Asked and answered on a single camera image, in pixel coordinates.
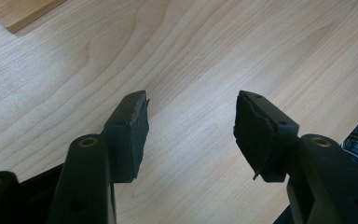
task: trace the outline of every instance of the wooden surface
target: wooden surface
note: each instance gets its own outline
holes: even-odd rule
[[[358,0],[67,1],[15,35],[0,25],[0,170],[63,162],[138,90],[150,132],[138,179],[116,185],[119,223],[271,223],[285,185],[252,180],[237,94],[342,141],[358,123]]]
[[[0,0],[0,22],[15,33],[65,1]]]

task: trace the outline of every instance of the light wood tabletop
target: light wood tabletop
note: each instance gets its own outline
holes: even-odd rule
[[[358,123],[358,0],[68,0],[16,34],[0,24],[0,170],[62,163],[139,90],[150,132],[138,178],[115,186],[118,223],[271,223],[285,184],[252,179],[236,97],[340,143]]]

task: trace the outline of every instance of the wooden block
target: wooden block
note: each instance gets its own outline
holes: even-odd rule
[[[15,33],[65,1],[0,0],[0,22]]]

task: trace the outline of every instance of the wooden table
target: wooden table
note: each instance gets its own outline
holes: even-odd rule
[[[358,0],[67,1],[0,25],[0,170],[25,180],[146,90],[138,179],[119,223],[270,223],[284,184],[252,180],[233,137],[239,90],[341,142],[358,123]]]

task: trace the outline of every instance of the wood grain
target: wood grain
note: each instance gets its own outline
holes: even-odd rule
[[[0,170],[63,162],[138,90],[150,133],[138,179],[116,185],[119,223],[271,223],[285,185],[252,180],[236,96],[342,141],[358,123],[358,0],[68,1],[15,35],[0,25]]]
[[[0,0],[0,22],[11,33],[45,15],[66,0]]]

